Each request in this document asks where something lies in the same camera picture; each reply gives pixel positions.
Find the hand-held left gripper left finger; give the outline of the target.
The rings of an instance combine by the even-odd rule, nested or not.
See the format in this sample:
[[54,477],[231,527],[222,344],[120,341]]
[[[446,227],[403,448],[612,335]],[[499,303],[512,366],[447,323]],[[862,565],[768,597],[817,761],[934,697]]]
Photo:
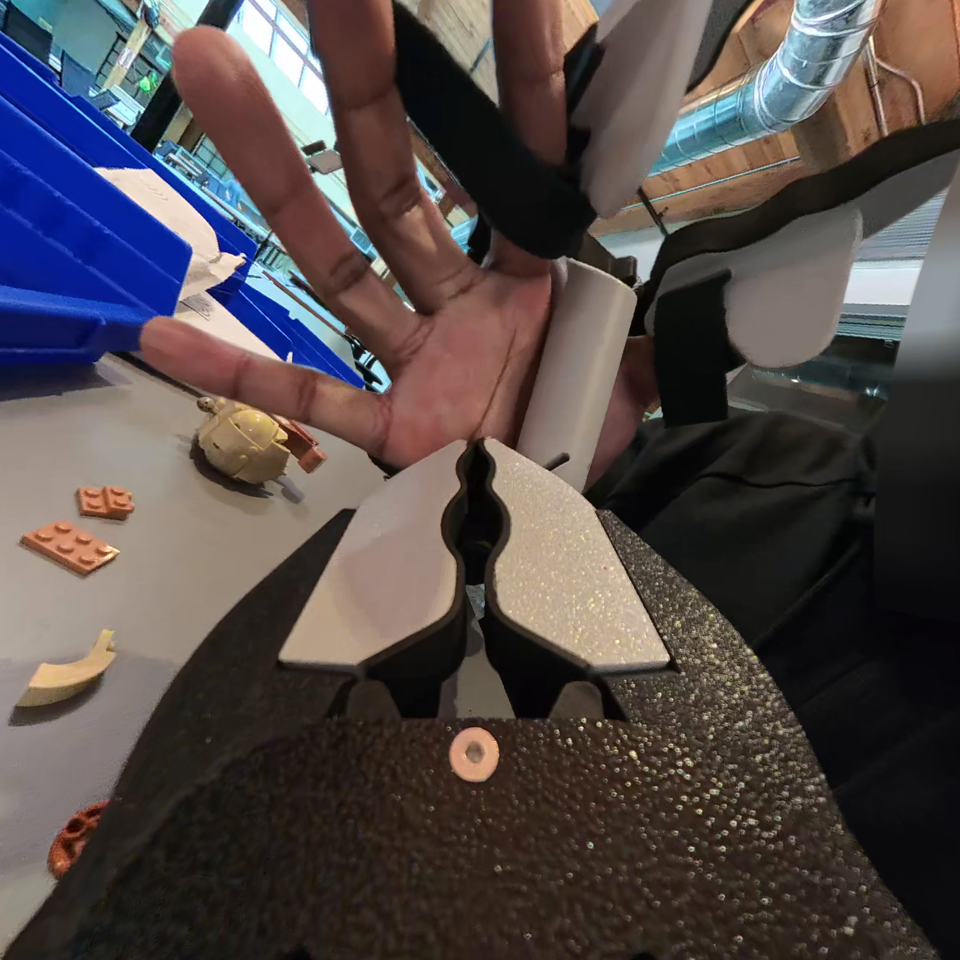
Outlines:
[[282,666],[377,681],[402,716],[438,715],[467,647],[458,541],[473,460],[454,440],[362,502],[279,650]]

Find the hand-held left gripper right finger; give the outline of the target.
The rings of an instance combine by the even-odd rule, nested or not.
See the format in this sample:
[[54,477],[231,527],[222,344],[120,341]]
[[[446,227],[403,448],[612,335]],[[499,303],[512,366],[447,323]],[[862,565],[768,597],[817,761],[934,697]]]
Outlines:
[[486,438],[496,522],[484,570],[486,656],[515,717],[546,719],[569,684],[624,719],[615,681],[671,670],[671,654],[597,510],[555,472]]

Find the blue plastic bin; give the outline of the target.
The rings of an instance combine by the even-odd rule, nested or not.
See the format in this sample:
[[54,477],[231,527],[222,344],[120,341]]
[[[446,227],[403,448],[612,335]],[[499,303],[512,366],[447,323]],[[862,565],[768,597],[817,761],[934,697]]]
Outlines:
[[150,169],[225,216],[6,37],[1,67],[2,370],[135,351],[173,315],[191,250],[96,168]]
[[281,360],[315,369],[352,386],[364,389],[365,382],[352,357],[342,358],[286,305],[255,286],[252,276],[257,238],[247,235],[235,222],[209,211],[221,252],[244,258],[244,263],[210,291],[212,299],[230,313],[267,349]]

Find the person's right hand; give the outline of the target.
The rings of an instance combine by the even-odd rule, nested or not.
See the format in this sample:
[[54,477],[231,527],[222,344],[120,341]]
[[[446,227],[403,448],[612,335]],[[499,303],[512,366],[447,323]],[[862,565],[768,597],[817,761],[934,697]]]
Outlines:
[[315,426],[391,467],[448,443],[517,443],[559,275],[496,238],[486,267],[456,244],[419,181],[396,84],[391,2],[310,2],[345,179],[407,307],[342,230],[266,86],[225,31],[174,42],[173,82],[324,304],[381,362],[390,388],[356,390],[174,318],[146,323],[150,366],[210,395]]

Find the person's black clothing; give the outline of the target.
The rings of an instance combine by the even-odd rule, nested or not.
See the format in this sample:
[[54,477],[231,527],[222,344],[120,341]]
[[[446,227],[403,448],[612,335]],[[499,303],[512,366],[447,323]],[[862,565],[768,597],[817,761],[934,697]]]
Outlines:
[[586,495],[758,655],[883,882],[958,958],[958,628],[876,598],[876,473],[869,435],[739,412],[648,421]]

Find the tan brick model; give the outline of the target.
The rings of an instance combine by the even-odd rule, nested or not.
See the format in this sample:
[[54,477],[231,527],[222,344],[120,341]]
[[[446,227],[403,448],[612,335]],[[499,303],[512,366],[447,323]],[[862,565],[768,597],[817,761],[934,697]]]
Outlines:
[[317,438],[292,419],[224,397],[202,396],[197,406],[204,414],[198,448],[215,471],[235,482],[279,481],[291,462],[312,474],[328,460]]

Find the square orange brick plate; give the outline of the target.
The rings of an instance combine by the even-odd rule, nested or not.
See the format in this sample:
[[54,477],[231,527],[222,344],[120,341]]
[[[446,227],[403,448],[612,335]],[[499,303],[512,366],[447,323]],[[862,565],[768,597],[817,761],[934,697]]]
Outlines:
[[125,521],[136,509],[132,493],[122,486],[80,486],[76,490],[82,517]]

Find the long orange brick plate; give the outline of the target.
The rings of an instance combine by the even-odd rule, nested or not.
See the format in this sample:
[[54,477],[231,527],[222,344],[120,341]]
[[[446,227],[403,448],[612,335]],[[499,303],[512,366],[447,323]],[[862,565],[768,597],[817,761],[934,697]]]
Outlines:
[[58,521],[22,534],[19,544],[81,577],[101,570],[119,550],[69,521]]

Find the tan quarter arch brick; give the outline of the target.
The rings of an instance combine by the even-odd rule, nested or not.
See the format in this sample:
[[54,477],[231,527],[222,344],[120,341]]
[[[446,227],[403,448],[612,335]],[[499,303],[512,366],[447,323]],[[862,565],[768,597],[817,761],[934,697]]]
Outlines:
[[98,681],[115,657],[114,630],[102,630],[84,658],[64,664],[44,662],[37,666],[15,707],[34,709],[65,702]]

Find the red-brown round brick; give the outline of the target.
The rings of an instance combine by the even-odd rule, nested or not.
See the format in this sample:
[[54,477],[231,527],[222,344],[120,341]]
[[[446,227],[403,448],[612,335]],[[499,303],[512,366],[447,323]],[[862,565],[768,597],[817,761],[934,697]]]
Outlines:
[[97,801],[78,810],[55,834],[47,854],[51,877],[59,881],[79,858],[90,837],[110,805],[109,799]]

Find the crumpled white paper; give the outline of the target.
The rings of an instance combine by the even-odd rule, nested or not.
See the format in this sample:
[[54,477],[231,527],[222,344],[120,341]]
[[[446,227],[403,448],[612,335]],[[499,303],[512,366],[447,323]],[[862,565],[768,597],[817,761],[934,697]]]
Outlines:
[[292,360],[289,345],[282,345],[279,352],[271,349],[213,296],[215,287],[238,279],[241,268],[248,267],[247,258],[226,252],[211,224],[182,194],[150,169],[98,167],[96,172],[189,246],[191,256],[175,306],[176,320],[254,354]]

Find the silver ceiling duct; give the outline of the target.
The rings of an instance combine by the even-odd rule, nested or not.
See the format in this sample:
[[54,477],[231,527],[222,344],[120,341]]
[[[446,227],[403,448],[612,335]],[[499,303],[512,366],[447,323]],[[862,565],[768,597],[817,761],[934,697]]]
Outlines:
[[690,102],[649,175],[790,130],[816,114],[856,64],[882,1],[796,1],[774,54]]

